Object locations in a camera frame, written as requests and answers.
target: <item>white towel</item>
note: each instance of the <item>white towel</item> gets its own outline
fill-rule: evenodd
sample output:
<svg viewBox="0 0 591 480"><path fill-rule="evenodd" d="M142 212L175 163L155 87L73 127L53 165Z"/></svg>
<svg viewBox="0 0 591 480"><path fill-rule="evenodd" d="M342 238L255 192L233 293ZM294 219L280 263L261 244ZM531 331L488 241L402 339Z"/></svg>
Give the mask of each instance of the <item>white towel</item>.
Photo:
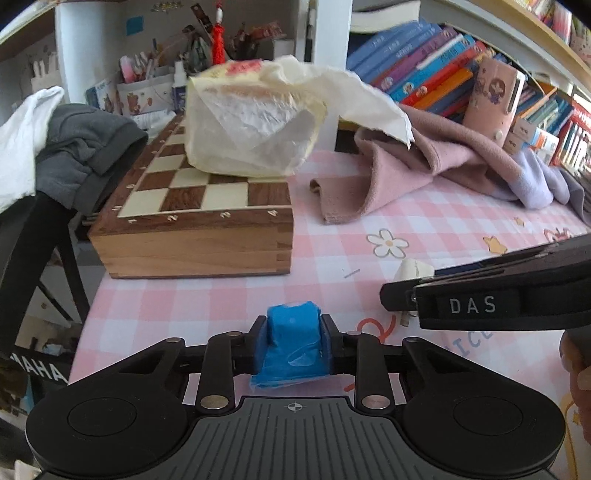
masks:
<svg viewBox="0 0 591 480"><path fill-rule="evenodd" d="M0 213L35 195L35 157L45 148L47 126L64 89L39 90L0 127Z"/></svg>

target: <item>chessboard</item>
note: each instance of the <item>chessboard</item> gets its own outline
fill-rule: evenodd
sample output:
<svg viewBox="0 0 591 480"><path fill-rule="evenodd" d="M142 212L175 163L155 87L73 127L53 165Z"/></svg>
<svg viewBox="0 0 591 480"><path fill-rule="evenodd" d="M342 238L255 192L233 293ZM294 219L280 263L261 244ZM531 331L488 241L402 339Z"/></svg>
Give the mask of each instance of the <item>chessboard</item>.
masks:
<svg viewBox="0 0 591 480"><path fill-rule="evenodd" d="M89 237L116 278L283 274L293 214L283 178L200 171L176 117L121 181Z"/></svg>

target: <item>gray cloth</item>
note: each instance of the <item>gray cloth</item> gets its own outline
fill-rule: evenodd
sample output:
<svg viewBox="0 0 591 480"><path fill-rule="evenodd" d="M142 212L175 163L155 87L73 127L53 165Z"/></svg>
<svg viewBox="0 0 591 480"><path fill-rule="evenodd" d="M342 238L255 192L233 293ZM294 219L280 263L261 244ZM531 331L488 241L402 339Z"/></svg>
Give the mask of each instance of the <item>gray cloth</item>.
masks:
<svg viewBox="0 0 591 480"><path fill-rule="evenodd" d="M56 108L36 162L35 188L89 215L131 168L148 141L135 122L88 105Z"/></svg>
<svg viewBox="0 0 591 480"><path fill-rule="evenodd" d="M591 203L589 202L589 199L585 199L585 189L580 185L577 179L564 168L560 169L560 173L569 186L570 206L585 225L591 226Z"/></svg>

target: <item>table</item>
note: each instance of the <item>table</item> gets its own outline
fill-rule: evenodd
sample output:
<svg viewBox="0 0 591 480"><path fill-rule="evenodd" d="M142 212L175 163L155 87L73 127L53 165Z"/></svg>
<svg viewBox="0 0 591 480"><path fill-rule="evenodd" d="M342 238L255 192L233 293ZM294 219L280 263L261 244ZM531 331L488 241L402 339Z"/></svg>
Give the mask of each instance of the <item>table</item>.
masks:
<svg viewBox="0 0 591 480"><path fill-rule="evenodd" d="M170 336L187 345L205 344L212 335L247 331L267 307L311 300L330 313L341 331L363 330L400 344L422 336L454 353L535 388L560 402L568 375L558 355L561 332L435 332L418 322L400 326L379 302L379 289L391 281L406 256L436 268L471 262L543 244L586 227L568 207L553 203L540 211L472 192L451 181L434 183L347 225L324 225L320 202L309 182L320 176L345 176L360 170L355 157L335 162L334 154L314 153L290 179L294 209L291 274L271 277L182 280L102 280L74 360L70 381L83 378ZM404 239L388 248L390 235ZM189 382L185 403L195 399L198 376ZM397 401L404 397L392 376ZM330 377L272 391L251 390L236 378L236 397L351 394L352 378ZM563 454L554 471L567 479Z"/></svg>

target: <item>finger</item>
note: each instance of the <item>finger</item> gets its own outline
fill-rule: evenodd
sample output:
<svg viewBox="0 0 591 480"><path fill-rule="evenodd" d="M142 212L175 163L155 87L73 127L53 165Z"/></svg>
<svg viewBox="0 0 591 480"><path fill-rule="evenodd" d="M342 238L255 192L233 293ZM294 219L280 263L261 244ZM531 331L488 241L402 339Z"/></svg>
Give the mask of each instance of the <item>finger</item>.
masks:
<svg viewBox="0 0 591 480"><path fill-rule="evenodd" d="M569 334L564 332L560 339L560 359L567 372L579 373L584 370L583 355L569 338Z"/></svg>
<svg viewBox="0 0 591 480"><path fill-rule="evenodd" d="M588 392L591 397L591 367L586 368L577 375L577 384L581 390Z"/></svg>
<svg viewBox="0 0 591 480"><path fill-rule="evenodd" d="M591 410L579 409L579 419L583 427L585 440L591 443Z"/></svg>

